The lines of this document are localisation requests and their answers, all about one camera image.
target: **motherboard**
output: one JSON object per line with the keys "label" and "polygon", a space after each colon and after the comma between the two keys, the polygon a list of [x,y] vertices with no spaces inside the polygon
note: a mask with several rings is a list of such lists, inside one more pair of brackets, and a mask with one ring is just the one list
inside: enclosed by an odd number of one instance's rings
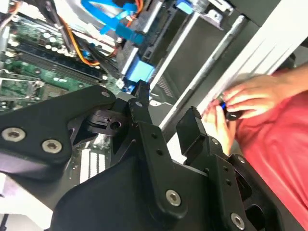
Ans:
{"label": "motherboard", "polygon": [[79,61],[76,52],[66,48],[56,28],[23,14],[12,18],[4,54],[0,70],[1,113],[92,85],[104,86],[115,95],[121,92],[112,75],[99,66]]}

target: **orange wire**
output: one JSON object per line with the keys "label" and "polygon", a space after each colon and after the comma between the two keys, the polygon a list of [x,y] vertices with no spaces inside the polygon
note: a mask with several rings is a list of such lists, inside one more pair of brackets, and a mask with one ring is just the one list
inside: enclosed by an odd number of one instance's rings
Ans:
{"label": "orange wire", "polygon": [[62,20],[62,22],[63,22],[63,24],[64,24],[66,30],[68,31],[68,34],[69,34],[69,36],[70,36],[70,38],[71,38],[71,40],[72,40],[72,42],[73,42],[74,48],[75,48],[75,50],[76,50],[76,52],[77,52],[79,58],[82,60],[82,62],[84,62],[85,64],[90,65],[90,66],[97,66],[97,65],[99,65],[99,64],[100,64],[99,62],[91,63],[90,61],[86,60],[86,59],[82,56],[81,51],[80,51],[80,49],[79,49],[79,47],[78,47],[78,45],[77,45],[77,43],[76,43],[76,41],[75,41],[73,32],[69,29],[67,23],[63,20],[63,18],[60,17],[60,19]]}
{"label": "orange wire", "polygon": [[9,13],[15,13],[16,9],[18,9],[20,5],[21,2],[16,2],[14,6],[12,6],[11,9],[9,9]]}
{"label": "orange wire", "polygon": [[132,20],[129,21],[129,22],[126,24],[127,27],[129,27],[129,26],[132,24],[132,22],[136,19],[136,17],[139,15],[139,13],[140,13],[140,12],[142,11],[142,9],[143,9],[143,0],[140,0],[140,2],[139,2],[139,0],[135,0],[135,2],[136,2],[136,5],[137,5],[137,12],[136,12],[136,14],[134,14],[134,15],[132,16]]}

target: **blue component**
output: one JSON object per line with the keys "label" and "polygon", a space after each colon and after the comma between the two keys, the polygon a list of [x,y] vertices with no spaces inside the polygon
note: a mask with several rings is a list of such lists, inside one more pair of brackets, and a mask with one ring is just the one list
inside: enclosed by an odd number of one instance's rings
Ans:
{"label": "blue component", "polygon": [[176,7],[184,11],[187,14],[193,13],[192,4],[187,0],[177,0]]}
{"label": "blue component", "polygon": [[90,55],[89,52],[87,52],[87,51],[85,51],[85,50],[82,51],[82,56],[83,56],[83,57],[88,57],[89,55]]}
{"label": "blue component", "polygon": [[[114,18],[110,18],[100,8],[92,5],[92,3],[101,3],[117,7],[122,9],[123,12],[119,13]],[[138,34],[120,23],[121,19],[136,12],[137,6],[135,4],[125,3],[123,7],[119,7],[118,5],[114,4],[112,0],[81,0],[81,4],[89,13],[91,13],[94,17],[105,24],[105,26],[100,31],[101,34],[105,34],[108,30],[113,30],[116,34],[125,38],[126,40],[130,40],[137,45],[142,44],[144,39],[142,34]]]}
{"label": "blue component", "polygon": [[137,83],[139,80],[148,82],[155,68],[135,57],[127,71],[126,78]]}
{"label": "blue component", "polygon": [[130,85],[130,86],[128,87],[128,91],[129,91],[129,92],[132,92],[132,91],[134,90],[134,88],[135,88],[134,85]]}
{"label": "blue component", "polygon": [[221,107],[222,107],[222,109],[225,109],[226,103],[223,103],[223,104],[221,105]]}

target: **person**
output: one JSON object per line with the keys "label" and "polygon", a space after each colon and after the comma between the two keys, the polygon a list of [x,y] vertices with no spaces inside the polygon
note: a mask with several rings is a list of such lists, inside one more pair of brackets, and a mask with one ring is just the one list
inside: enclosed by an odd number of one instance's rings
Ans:
{"label": "person", "polygon": [[308,64],[261,75],[223,93],[227,110],[244,113],[226,121],[219,101],[203,113],[206,132],[231,154],[234,139],[245,158],[293,216],[308,230]]}

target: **gray metal panel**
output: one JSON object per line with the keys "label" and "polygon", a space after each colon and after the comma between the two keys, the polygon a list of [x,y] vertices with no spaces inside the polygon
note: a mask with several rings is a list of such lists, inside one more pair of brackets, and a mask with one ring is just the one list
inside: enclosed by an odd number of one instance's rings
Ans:
{"label": "gray metal panel", "polygon": [[178,106],[173,118],[169,121],[165,129],[163,130],[166,141],[169,141],[175,134],[176,124],[183,117],[185,112],[190,106],[198,106],[207,92],[216,84],[218,79],[232,64],[234,59],[243,50],[246,44],[250,41],[253,35],[258,31],[259,27],[253,22],[249,21],[242,29],[239,35],[233,40],[229,47],[224,51],[222,56],[218,58],[211,71],[206,75],[203,82],[199,84],[199,87],[194,91],[187,94],[183,103]]}
{"label": "gray metal panel", "polygon": [[225,34],[225,31],[217,29],[201,18],[196,21],[163,74],[170,88],[177,94],[177,99]]}

